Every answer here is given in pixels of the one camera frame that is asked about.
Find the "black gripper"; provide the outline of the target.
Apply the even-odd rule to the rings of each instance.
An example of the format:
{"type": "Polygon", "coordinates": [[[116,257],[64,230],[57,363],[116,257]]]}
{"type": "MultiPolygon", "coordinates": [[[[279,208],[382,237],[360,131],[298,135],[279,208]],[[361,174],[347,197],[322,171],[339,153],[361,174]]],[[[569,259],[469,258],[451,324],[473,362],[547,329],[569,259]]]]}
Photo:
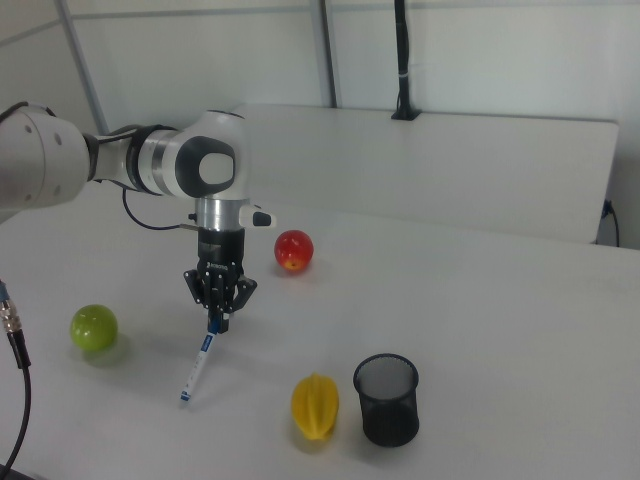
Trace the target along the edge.
{"type": "Polygon", "coordinates": [[[233,314],[244,308],[257,288],[257,282],[244,275],[244,246],[244,229],[200,228],[197,271],[183,273],[194,302],[207,312],[207,331],[213,335],[228,331],[233,314]]]}

